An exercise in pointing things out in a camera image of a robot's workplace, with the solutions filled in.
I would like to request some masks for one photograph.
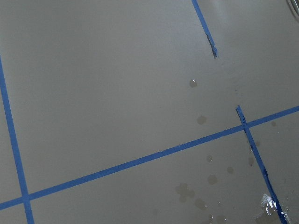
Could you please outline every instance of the wet spot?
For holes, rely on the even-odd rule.
[[[179,186],[175,187],[175,191],[180,195],[179,201],[184,203],[187,201],[187,197],[194,198],[194,190],[188,189],[188,184],[181,183]]]
[[[211,155],[208,155],[208,156],[206,157],[206,160],[207,160],[208,162],[212,162],[212,161],[213,161],[213,157],[212,157]]]
[[[217,177],[215,175],[209,175],[209,177],[207,178],[207,181],[211,185],[214,185],[218,182]]]
[[[154,216],[157,216],[159,213],[160,213],[160,211],[158,209],[154,209],[153,210],[153,215]]]
[[[216,221],[217,221],[217,224],[225,224],[226,218],[225,218],[225,216],[217,216]]]
[[[232,167],[228,167],[228,173],[229,174],[233,174],[234,173],[234,169]]]
[[[200,125],[203,125],[204,123],[206,123],[206,117],[205,116],[200,116],[197,118],[197,123],[199,123]]]
[[[197,208],[201,210],[206,210],[207,208],[206,203],[201,198],[196,199],[194,204]]]
[[[263,213],[256,218],[257,224],[276,223],[279,220],[275,207],[266,206],[263,208]]]
[[[254,164],[254,158],[253,157],[249,157],[248,158],[248,164],[253,167],[253,164]]]
[[[197,86],[197,82],[194,79],[191,79],[189,84],[192,88]]]

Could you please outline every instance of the gray floor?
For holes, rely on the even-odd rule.
[[[237,105],[247,121],[299,105],[299,22],[287,1],[198,3],[216,59],[191,0],[1,1],[29,193],[238,126]],[[251,130],[290,224],[299,222],[298,117]],[[3,105],[0,124],[5,202],[21,194]],[[31,204],[37,224],[280,223],[275,213],[261,221],[264,194],[240,132]],[[23,206],[0,221],[26,223]]]

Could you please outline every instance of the water stain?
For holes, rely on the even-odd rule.
[[[272,224],[279,220],[276,209],[273,207],[265,207],[263,213],[256,218],[257,224]]]
[[[197,123],[199,123],[200,125],[203,125],[204,123],[206,123],[206,117],[201,115],[200,117],[197,118]]]
[[[233,174],[234,173],[234,169],[232,167],[228,167],[228,173],[229,174]]]
[[[154,209],[153,210],[153,215],[154,216],[157,216],[159,213],[160,213],[160,211],[158,209]]]
[[[217,177],[215,175],[209,175],[209,177],[207,178],[207,181],[211,185],[214,185],[218,182]]]
[[[261,207],[263,209],[263,213],[256,217],[257,224],[278,223],[277,221],[279,220],[279,217],[276,210],[276,203],[273,202],[270,196],[266,194],[263,195],[261,200]]]
[[[212,161],[213,161],[213,157],[212,157],[211,155],[208,155],[208,156],[206,157],[206,160],[207,160],[208,162],[212,162]]]
[[[199,208],[201,210],[206,210],[206,208],[207,208],[206,203],[201,198],[196,199],[194,204],[197,208]]]
[[[254,164],[254,158],[253,157],[249,157],[248,158],[248,164],[253,167],[253,164]]]
[[[226,218],[223,215],[217,216],[216,221],[217,221],[217,224],[225,224],[226,223]]]
[[[209,220],[203,221],[201,224],[213,224],[213,215],[209,215]]]
[[[192,88],[197,86],[197,82],[194,79],[191,79],[189,84]]]
[[[187,197],[194,198],[195,192],[194,190],[188,189],[188,184],[181,183],[179,186],[175,187],[175,191],[180,195],[179,201],[184,203],[187,201]]]

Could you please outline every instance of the tape strip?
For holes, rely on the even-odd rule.
[[[202,25],[205,33],[206,33],[206,37],[207,37],[207,39],[208,39],[208,41],[209,41],[209,43],[211,45],[213,55],[214,55],[214,57],[217,57],[217,48],[215,47],[214,40],[212,38],[212,35],[210,33],[209,28],[207,27],[206,20],[205,20],[203,14],[201,12],[201,9],[200,9],[200,7],[199,7],[199,5],[197,3],[197,0],[192,0],[192,3],[193,3],[193,6],[195,8],[195,11],[197,13],[197,16],[198,16],[198,18],[200,20],[200,23],[201,23],[201,25]]]
[[[252,149],[253,154],[254,154],[254,156],[256,158],[258,166],[260,167],[260,170],[262,172],[263,178],[264,178],[264,180],[266,182],[266,185],[267,185],[267,188],[268,188],[268,190],[270,192],[270,195],[271,195],[273,201],[276,203],[276,210],[277,210],[278,216],[280,218],[280,221],[281,221],[282,224],[287,224],[287,220],[286,220],[285,215],[284,215],[284,213],[283,213],[283,211],[281,209],[281,206],[279,204],[279,200],[278,200],[278,198],[277,198],[277,196],[276,196],[276,194],[274,192],[274,189],[273,189],[273,187],[272,187],[272,185],[270,183],[266,167],[263,164],[262,158],[261,158],[261,156],[260,156],[260,154],[258,152],[258,149],[256,147],[256,144],[255,144],[255,142],[253,140],[253,137],[252,137],[251,132],[249,130],[249,126],[248,126],[248,124],[246,122],[246,119],[244,117],[242,109],[241,109],[240,106],[238,106],[236,108],[236,110],[237,110],[237,113],[238,113],[238,115],[240,117],[240,121],[242,123],[244,132],[246,133],[247,139],[248,139],[248,141],[250,143],[251,149]]]
[[[90,174],[90,175],[87,175],[87,176],[80,177],[80,178],[78,178],[76,180],[73,180],[73,181],[65,182],[65,183],[56,185],[54,187],[38,191],[36,193],[30,194],[29,198],[30,198],[30,200],[34,200],[34,199],[37,199],[37,198],[40,198],[40,197],[43,197],[43,196],[46,196],[46,195],[50,195],[50,194],[56,193],[56,192],[61,191],[61,190],[65,190],[65,189],[68,189],[68,188],[71,188],[71,187],[74,187],[74,186],[77,186],[77,185],[80,185],[80,184],[83,184],[83,183],[86,183],[86,182],[104,177],[104,176],[107,176],[107,175],[110,175],[110,174],[113,174],[113,173],[117,173],[121,170],[128,169],[128,168],[140,165],[142,163],[149,162],[151,160],[155,160],[155,159],[158,159],[158,158],[161,158],[161,157],[164,157],[164,156],[167,156],[167,155],[170,155],[170,154],[173,154],[173,153],[191,148],[193,146],[197,146],[197,145],[206,143],[208,141],[212,141],[212,140],[215,140],[215,139],[218,139],[218,138],[221,138],[221,137],[239,132],[241,130],[242,130],[242,126],[233,127],[233,128],[227,129],[225,131],[206,136],[206,137],[201,138],[201,139],[197,139],[197,140],[194,140],[194,141],[191,141],[191,142],[179,145],[179,146],[175,146],[173,148],[169,148],[169,149],[166,149],[166,150],[161,151],[161,152],[157,152],[157,153],[154,153],[154,154],[151,154],[151,155],[147,155],[145,157],[142,157],[142,158],[130,161],[130,162],[126,162],[126,163],[123,163],[121,165],[111,167],[111,168],[102,170],[100,172],[94,173],[94,174]]]
[[[268,121],[275,120],[277,118],[281,118],[281,117],[284,117],[286,115],[289,115],[289,114],[292,114],[292,113],[295,113],[295,112],[298,112],[298,111],[299,111],[299,106],[296,106],[296,107],[293,107],[293,108],[290,108],[290,109],[287,109],[287,110],[269,115],[267,117],[260,118],[260,119],[248,122],[247,126],[248,127],[254,127],[254,126],[257,126],[257,125],[261,125],[261,124],[266,123]]]
[[[7,209],[7,208],[10,208],[10,207],[13,207],[15,205],[22,204],[22,203],[23,203],[23,198],[22,197],[19,197],[19,198],[16,198],[16,199],[13,199],[13,200],[10,200],[10,201],[7,201],[7,202],[3,202],[3,203],[0,204],[0,210]]]
[[[1,88],[2,101],[3,101],[5,117],[6,117],[6,121],[7,121],[7,127],[8,127],[11,147],[12,147],[13,155],[14,155],[14,162],[15,162],[15,166],[17,169],[19,184],[20,184],[20,188],[21,188],[21,194],[22,194],[22,198],[23,198],[23,202],[24,202],[27,223],[34,224],[32,209],[31,209],[30,200],[28,197],[28,189],[27,189],[24,169],[23,169],[21,155],[20,155],[19,146],[18,146],[18,142],[17,142],[17,137],[16,137],[15,129],[14,129],[13,116],[11,114],[10,104],[9,104],[9,100],[8,100],[8,94],[7,94],[7,89],[6,89],[5,79],[4,79],[1,58],[0,58],[0,88]]]

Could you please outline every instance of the blue painter's tape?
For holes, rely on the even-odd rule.
[[[214,57],[217,57],[217,48],[215,47],[214,40],[212,38],[212,35],[210,33],[209,28],[207,27],[206,20],[205,20],[203,14],[201,12],[201,9],[200,9],[200,7],[198,5],[198,2],[197,2],[197,0],[192,0],[192,3],[193,3],[193,6],[195,8],[195,11],[197,13],[197,16],[198,16],[198,18],[200,20],[200,23],[201,23],[201,25],[202,25],[205,33],[206,33],[207,39],[208,39],[208,41],[209,41],[209,43],[211,45],[213,55],[214,55]]]
[[[3,203],[0,203],[0,210],[7,209],[7,208],[10,208],[12,206],[22,204],[22,203],[23,203],[23,198],[21,198],[21,197],[7,201],[7,202],[3,202]]]
[[[32,209],[31,209],[30,200],[28,197],[28,189],[27,189],[24,169],[23,169],[21,155],[20,155],[19,146],[18,146],[18,142],[17,142],[17,137],[16,137],[15,129],[14,129],[13,116],[11,114],[10,104],[9,104],[9,100],[8,100],[8,94],[7,94],[7,89],[6,89],[5,79],[4,79],[1,58],[0,58],[0,88],[1,88],[2,101],[3,101],[3,106],[4,106],[6,121],[7,121],[7,127],[8,127],[11,147],[12,147],[13,155],[14,155],[14,162],[15,162],[15,166],[17,169],[19,184],[20,184],[20,188],[21,188],[21,194],[22,194],[22,198],[23,198],[23,202],[24,202],[26,218],[27,218],[28,224],[34,224]]]
[[[128,168],[140,165],[142,163],[149,162],[151,160],[155,160],[155,159],[158,159],[158,158],[161,158],[161,157],[164,157],[164,156],[167,156],[167,155],[170,155],[170,154],[173,154],[173,153],[191,148],[193,146],[197,146],[197,145],[206,143],[208,141],[212,141],[214,139],[218,139],[218,138],[221,138],[223,136],[227,136],[227,135],[239,132],[241,130],[243,130],[242,126],[233,127],[233,128],[227,129],[225,131],[206,136],[206,137],[201,138],[201,139],[197,139],[197,140],[194,140],[194,141],[191,141],[191,142],[179,145],[179,146],[175,146],[173,148],[169,148],[169,149],[166,149],[166,150],[161,151],[161,152],[157,152],[157,153],[154,153],[154,154],[151,154],[151,155],[147,155],[145,157],[142,157],[142,158],[130,161],[130,162],[126,162],[126,163],[123,163],[121,165],[111,167],[111,168],[102,170],[100,172],[94,173],[94,174],[90,174],[90,175],[87,175],[87,176],[80,177],[80,178],[78,178],[76,180],[73,180],[73,181],[65,182],[65,183],[59,184],[57,186],[38,191],[36,193],[30,194],[29,198],[30,198],[30,200],[34,200],[36,198],[40,198],[40,197],[43,197],[43,196],[46,196],[46,195],[50,195],[50,194],[53,194],[53,193],[61,191],[61,190],[65,190],[65,189],[68,189],[68,188],[71,188],[71,187],[74,187],[74,186],[77,186],[77,185],[80,185],[80,184],[83,184],[83,183],[86,183],[86,182],[104,177],[104,176],[107,176],[107,175],[110,175],[110,174],[113,174],[113,173],[117,173],[121,170],[128,169]]]
[[[289,115],[289,114],[292,114],[292,113],[295,113],[295,112],[298,112],[298,111],[299,111],[299,106],[296,106],[296,107],[293,107],[293,108],[290,108],[290,109],[287,109],[287,110],[284,110],[284,111],[281,111],[281,112],[269,115],[267,117],[260,118],[260,119],[248,122],[247,126],[248,127],[254,127],[254,126],[266,123],[268,121],[271,121],[271,120],[274,120],[274,119],[277,119],[277,118],[284,117],[286,115]]]
[[[277,210],[279,219],[280,219],[280,221],[281,221],[282,224],[287,224],[287,220],[286,220],[285,215],[284,215],[284,213],[283,213],[283,211],[282,211],[282,209],[281,209],[279,200],[278,200],[278,198],[277,198],[277,196],[276,196],[276,194],[275,194],[275,192],[274,192],[274,189],[273,189],[273,187],[272,187],[272,185],[271,185],[271,183],[270,183],[270,180],[269,180],[269,177],[268,177],[268,173],[267,173],[266,167],[265,167],[264,164],[263,164],[262,158],[261,158],[261,156],[260,156],[260,154],[259,154],[259,152],[258,152],[258,149],[257,149],[257,147],[256,147],[256,144],[255,144],[255,142],[254,142],[254,140],[253,140],[253,137],[252,137],[251,132],[250,132],[250,130],[249,130],[249,126],[248,126],[248,124],[247,124],[247,122],[246,122],[246,119],[245,119],[245,117],[244,117],[244,114],[243,114],[243,112],[242,112],[242,109],[241,109],[240,106],[238,106],[238,107],[236,108],[236,110],[237,110],[237,113],[238,113],[238,115],[239,115],[239,117],[240,117],[240,120],[241,120],[243,129],[244,129],[244,131],[245,131],[245,133],[246,133],[247,139],[248,139],[248,141],[249,141],[249,143],[250,143],[251,149],[252,149],[253,154],[254,154],[254,156],[255,156],[255,158],[256,158],[256,161],[257,161],[257,163],[258,163],[258,166],[259,166],[260,169],[261,169],[263,178],[264,178],[264,180],[265,180],[265,182],[266,182],[266,185],[267,185],[267,187],[268,187],[268,190],[269,190],[269,192],[270,192],[270,194],[271,194],[272,200],[273,200],[273,202],[276,203],[276,210]]]

